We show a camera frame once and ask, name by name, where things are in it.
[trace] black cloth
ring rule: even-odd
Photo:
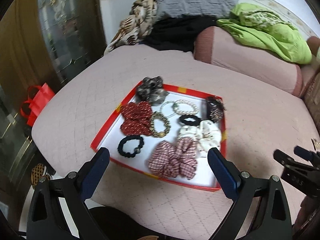
[[[110,240],[137,240],[143,236],[158,236],[158,240],[171,239],[139,225],[127,214],[112,207],[94,207],[89,212]]]
[[[216,18],[210,16],[185,16],[156,22],[152,32],[141,43],[157,50],[194,50],[194,42],[204,29],[215,26]]]

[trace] green cloth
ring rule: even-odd
[[[312,54],[299,31],[274,12],[250,3],[237,4],[231,13],[235,19],[217,24],[243,45],[269,49],[286,61],[311,62]]]

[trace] screw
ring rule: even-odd
[[[250,177],[250,174],[246,171],[241,172],[241,176],[244,177],[245,179],[247,179],[248,177]]]
[[[39,179],[39,182],[45,182],[46,180],[46,177],[45,176],[42,176],[40,179]]]
[[[279,181],[279,180],[280,180],[277,175],[272,175],[272,179],[273,179],[274,181]]]
[[[76,176],[77,176],[77,173],[76,173],[75,171],[69,172],[69,174],[68,174],[68,178],[69,178],[69,179],[73,179],[73,178],[75,178]]]

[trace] black beaded hair clip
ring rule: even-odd
[[[127,141],[130,141],[130,140],[139,140],[140,143],[139,143],[138,147],[135,147],[133,153],[126,153],[126,152],[123,151],[123,146]],[[144,141],[143,141],[143,138],[140,135],[129,135],[127,137],[124,137],[120,141],[120,143],[118,145],[118,152],[123,157],[133,158],[133,157],[135,157],[137,154],[139,154],[141,152],[141,148],[143,147],[143,145],[144,145]]]
[[[207,98],[207,119],[214,123],[219,122],[224,117],[224,106],[221,99],[215,97]]]
[[[191,118],[194,121],[186,121],[186,119]],[[182,115],[179,117],[180,122],[184,123],[185,125],[189,126],[198,126],[201,122],[201,119],[195,115]]]

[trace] bag handle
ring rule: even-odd
[[[26,113],[23,111],[22,105],[23,105],[23,104],[31,104],[31,103],[32,103],[32,100],[26,100],[26,101],[24,101],[24,102],[21,104],[21,107],[20,107],[20,114],[21,114],[21,116],[23,116],[23,117],[26,118],[26,119],[29,118],[30,114],[26,114]]]
[[[32,101],[32,98],[30,97],[29,93],[30,93],[31,89],[33,89],[33,88],[37,88],[38,90],[41,90],[42,87],[41,86],[30,86],[30,87],[28,87],[28,101]]]

